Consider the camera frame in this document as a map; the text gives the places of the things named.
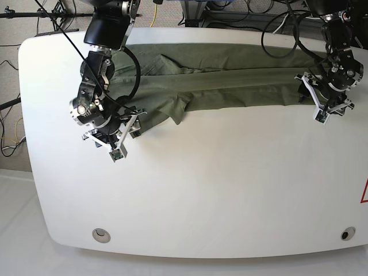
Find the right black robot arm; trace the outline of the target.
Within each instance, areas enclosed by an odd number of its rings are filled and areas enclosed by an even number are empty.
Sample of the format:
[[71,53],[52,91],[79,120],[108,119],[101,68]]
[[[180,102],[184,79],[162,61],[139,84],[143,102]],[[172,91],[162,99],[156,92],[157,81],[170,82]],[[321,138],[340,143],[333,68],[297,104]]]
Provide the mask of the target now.
[[[121,124],[137,112],[126,104],[138,91],[141,70],[138,59],[125,44],[137,16],[140,1],[89,1],[94,8],[84,42],[93,46],[81,64],[77,96],[70,102],[71,115],[79,125],[92,125],[92,136],[115,150]],[[136,79],[132,91],[113,99],[110,80],[115,72],[113,51],[123,51],[133,61]]]

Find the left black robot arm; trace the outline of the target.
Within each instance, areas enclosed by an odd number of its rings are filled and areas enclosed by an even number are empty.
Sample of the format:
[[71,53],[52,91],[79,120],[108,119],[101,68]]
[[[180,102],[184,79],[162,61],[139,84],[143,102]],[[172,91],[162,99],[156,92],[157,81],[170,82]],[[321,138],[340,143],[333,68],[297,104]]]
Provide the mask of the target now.
[[308,50],[298,38],[298,27],[306,13],[296,19],[294,38],[300,49],[315,62],[321,79],[317,82],[329,105],[338,105],[346,99],[346,91],[363,78],[363,64],[354,59],[351,49],[350,11],[347,1],[306,1],[310,15],[323,20],[322,33],[326,43],[326,57]]

